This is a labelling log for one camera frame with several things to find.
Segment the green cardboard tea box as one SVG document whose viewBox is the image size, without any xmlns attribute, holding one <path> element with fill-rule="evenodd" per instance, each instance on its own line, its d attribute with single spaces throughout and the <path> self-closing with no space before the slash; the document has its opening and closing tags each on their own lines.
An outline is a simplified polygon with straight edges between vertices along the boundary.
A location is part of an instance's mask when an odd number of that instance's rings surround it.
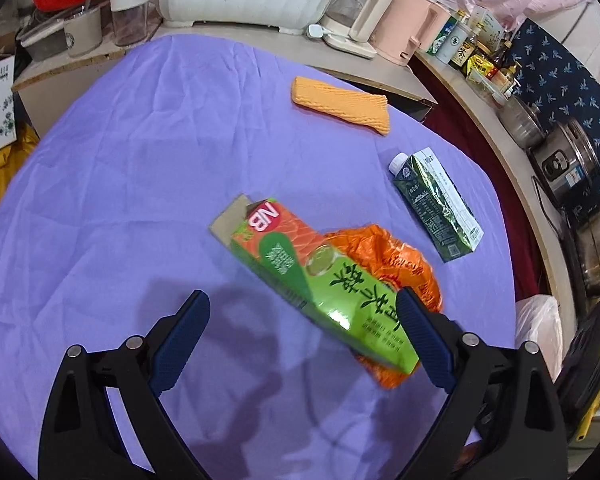
<svg viewBox="0 0 600 480">
<path fill-rule="evenodd" d="M 238 196 L 213 235 L 316 325 L 354 351 L 404 374 L 418 356 L 396 313 L 396 292 L 282 203 Z"/>
</svg>

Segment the orange snack wrapper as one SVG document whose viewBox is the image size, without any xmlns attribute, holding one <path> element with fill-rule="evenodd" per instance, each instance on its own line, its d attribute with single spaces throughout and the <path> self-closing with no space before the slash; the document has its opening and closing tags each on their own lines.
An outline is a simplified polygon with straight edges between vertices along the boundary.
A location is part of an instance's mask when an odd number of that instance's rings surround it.
<svg viewBox="0 0 600 480">
<path fill-rule="evenodd" d="M 370 224 L 362 228 L 329 232 L 322 237 L 323 244 L 332 245 L 395 292 L 404 287 L 411 287 L 428 311 L 442 312 L 442 292 L 434 276 L 434 269 L 419 250 L 403 243 L 388 230 L 378 224 Z M 344 336 L 343 327 L 338 323 L 340 320 L 333 320 L 329 313 L 320 312 L 316 308 L 312 321 L 351 347 L 351 338 Z M 375 382 L 386 390 L 400 387 L 417 368 L 416 365 L 411 374 L 403 373 L 374 358 L 364 356 L 358 350 L 352 350 L 352 353 Z"/>
</svg>

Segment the green white milk carton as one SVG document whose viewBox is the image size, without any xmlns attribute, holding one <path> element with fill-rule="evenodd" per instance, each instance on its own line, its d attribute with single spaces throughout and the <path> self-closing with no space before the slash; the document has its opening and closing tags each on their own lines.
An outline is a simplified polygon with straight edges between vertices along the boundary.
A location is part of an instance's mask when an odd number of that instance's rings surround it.
<svg viewBox="0 0 600 480">
<path fill-rule="evenodd" d="M 431 148 L 396 154 L 388 170 L 444 262 L 477 249 L 483 229 Z"/>
</svg>

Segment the orange foam net sleeve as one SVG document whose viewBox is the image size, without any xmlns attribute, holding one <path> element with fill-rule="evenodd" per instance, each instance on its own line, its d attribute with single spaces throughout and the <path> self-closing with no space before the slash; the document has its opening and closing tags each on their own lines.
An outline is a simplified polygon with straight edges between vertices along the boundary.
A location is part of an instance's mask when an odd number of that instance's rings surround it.
<svg viewBox="0 0 600 480">
<path fill-rule="evenodd" d="M 296 77 L 291 101 L 314 112 L 371 128 L 381 136 L 390 132 L 389 105 L 385 96 L 338 88 L 324 81 Z"/>
</svg>

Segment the white lined trash bin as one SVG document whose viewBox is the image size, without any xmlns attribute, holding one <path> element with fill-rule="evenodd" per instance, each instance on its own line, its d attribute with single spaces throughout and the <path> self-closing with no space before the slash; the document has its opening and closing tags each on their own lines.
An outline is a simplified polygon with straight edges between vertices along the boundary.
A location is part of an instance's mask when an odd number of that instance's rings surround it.
<svg viewBox="0 0 600 480">
<path fill-rule="evenodd" d="M 535 295 L 516 302 L 515 344 L 535 342 L 543 355 L 550 377 L 562 371 L 564 342 L 558 302 L 553 296 Z"/>
</svg>

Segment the steel rice cooker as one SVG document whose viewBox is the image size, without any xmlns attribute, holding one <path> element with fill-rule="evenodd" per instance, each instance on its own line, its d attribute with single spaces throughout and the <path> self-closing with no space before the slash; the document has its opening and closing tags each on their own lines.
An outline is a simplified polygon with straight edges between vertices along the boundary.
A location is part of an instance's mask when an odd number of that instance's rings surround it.
<svg viewBox="0 0 600 480">
<path fill-rule="evenodd" d="M 591 186 L 600 175 L 600 162 L 580 122 L 558 122 L 530 151 L 532 166 L 552 204 L 562 206 L 575 188 Z"/>
</svg>

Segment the small steel pot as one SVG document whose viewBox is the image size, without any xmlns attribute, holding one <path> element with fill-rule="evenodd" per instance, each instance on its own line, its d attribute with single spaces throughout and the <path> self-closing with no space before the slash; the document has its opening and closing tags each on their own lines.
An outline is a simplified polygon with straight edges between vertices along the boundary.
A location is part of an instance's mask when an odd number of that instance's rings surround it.
<svg viewBox="0 0 600 480">
<path fill-rule="evenodd" d="M 539 121 L 540 109 L 534 103 L 527 104 L 518 96 L 512 96 L 496 114 L 522 150 L 531 150 L 544 140 L 545 132 Z"/>
</svg>

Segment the purple tablecloth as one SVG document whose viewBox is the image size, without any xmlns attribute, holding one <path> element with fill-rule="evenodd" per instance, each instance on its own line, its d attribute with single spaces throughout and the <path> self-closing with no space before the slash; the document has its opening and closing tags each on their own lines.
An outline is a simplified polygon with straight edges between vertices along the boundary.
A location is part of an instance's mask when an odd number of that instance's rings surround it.
<svg viewBox="0 0 600 480">
<path fill-rule="evenodd" d="M 195 289 L 209 324 L 162 404 L 215 479 L 392 479 L 445 395 L 424 373 L 381 388 L 212 235 L 238 196 L 313 229 L 378 224 L 434 269 L 444 310 L 515 338 L 505 224 L 488 176 L 398 110 L 388 136 L 291 101 L 309 67 L 220 38 L 164 37 L 122 58 L 44 136 L 0 203 L 0 437 L 28 471 L 66 349 L 116 348 Z M 477 249 L 444 262 L 392 183 L 431 148 L 471 210 Z"/>
</svg>

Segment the dark soy sauce bottle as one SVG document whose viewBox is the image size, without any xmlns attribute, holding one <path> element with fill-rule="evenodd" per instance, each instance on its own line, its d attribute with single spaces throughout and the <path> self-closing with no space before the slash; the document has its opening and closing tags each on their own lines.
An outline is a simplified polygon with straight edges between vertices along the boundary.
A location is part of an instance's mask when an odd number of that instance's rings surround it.
<svg viewBox="0 0 600 480">
<path fill-rule="evenodd" d="M 480 29 L 475 28 L 471 35 L 468 36 L 458 48 L 454 56 L 451 58 L 450 64 L 456 69 L 460 70 L 466 63 L 468 58 L 474 53 L 477 47 L 478 37 L 480 35 Z"/>
</svg>

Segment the white cylindrical bottle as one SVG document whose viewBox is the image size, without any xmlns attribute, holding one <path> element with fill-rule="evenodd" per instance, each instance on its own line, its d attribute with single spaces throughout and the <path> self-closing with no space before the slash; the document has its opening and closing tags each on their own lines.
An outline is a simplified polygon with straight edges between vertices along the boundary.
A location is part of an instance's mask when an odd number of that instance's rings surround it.
<svg viewBox="0 0 600 480">
<path fill-rule="evenodd" d="M 436 58 L 441 63 L 448 64 L 453 56 L 457 54 L 457 51 L 460 50 L 470 32 L 471 29 L 467 25 L 457 23 L 437 50 Z"/>
</svg>

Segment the green tin can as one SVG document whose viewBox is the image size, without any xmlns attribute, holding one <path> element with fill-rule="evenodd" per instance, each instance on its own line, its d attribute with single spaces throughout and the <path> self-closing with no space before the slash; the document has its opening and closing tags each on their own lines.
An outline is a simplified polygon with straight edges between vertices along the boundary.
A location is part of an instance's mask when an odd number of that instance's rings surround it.
<svg viewBox="0 0 600 480">
<path fill-rule="evenodd" d="M 427 49 L 428 54 L 437 54 L 437 52 L 442 47 L 442 44 L 444 44 L 446 38 L 449 37 L 449 34 L 455 28 L 456 23 L 457 18 L 455 16 L 450 16 L 446 23 L 443 25 L 442 29 L 440 29 L 440 32 L 438 32 L 437 37 L 434 38 L 434 41 L 430 44 L 429 48 Z"/>
</svg>

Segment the pink electric kettle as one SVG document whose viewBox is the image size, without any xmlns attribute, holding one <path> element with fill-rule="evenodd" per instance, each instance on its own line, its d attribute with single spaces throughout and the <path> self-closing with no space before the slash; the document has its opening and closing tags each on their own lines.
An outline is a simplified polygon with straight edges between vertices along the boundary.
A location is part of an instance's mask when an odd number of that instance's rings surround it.
<svg viewBox="0 0 600 480">
<path fill-rule="evenodd" d="M 450 17 L 445 6 L 432 0 L 392 0 L 370 44 L 382 58 L 407 66 L 418 50 L 431 46 Z"/>
</svg>

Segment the steel mug with utensils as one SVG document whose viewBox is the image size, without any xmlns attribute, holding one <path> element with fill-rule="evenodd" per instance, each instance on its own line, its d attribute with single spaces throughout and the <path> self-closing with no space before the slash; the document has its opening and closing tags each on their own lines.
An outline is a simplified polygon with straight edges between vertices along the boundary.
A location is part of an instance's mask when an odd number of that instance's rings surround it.
<svg viewBox="0 0 600 480">
<path fill-rule="evenodd" d="M 102 43 L 102 18 L 99 8 L 89 8 L 72 14 L 64 23 L 70 58 L 93 51 Z"/>
</svg>

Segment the white glass electric kettle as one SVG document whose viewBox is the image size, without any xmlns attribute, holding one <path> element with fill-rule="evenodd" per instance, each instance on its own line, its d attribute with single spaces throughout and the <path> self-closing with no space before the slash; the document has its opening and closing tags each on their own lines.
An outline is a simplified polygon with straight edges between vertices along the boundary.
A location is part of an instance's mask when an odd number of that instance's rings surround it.
<svg viewBox="0 0 600 480">
<path fill-rule="evenodd" d="M 392 0 L 332 0 L 321 18 L 323 41 L 330 48 L 371 60 L 377 54 L 370 36 Z"/>
</svg>

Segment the white power plug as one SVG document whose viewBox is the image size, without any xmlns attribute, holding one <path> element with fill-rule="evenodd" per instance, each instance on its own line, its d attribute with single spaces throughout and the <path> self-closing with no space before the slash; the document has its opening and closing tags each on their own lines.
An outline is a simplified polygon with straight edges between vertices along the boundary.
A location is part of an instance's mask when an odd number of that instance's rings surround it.
<svg viewBox="0 0 600 480">
<path fill-rule="evenodd" d="M 309 24 L 304 34 L 309 40 L 321 40 L 324 37 L 324 28 L 320 24 Z"/>
</svg>

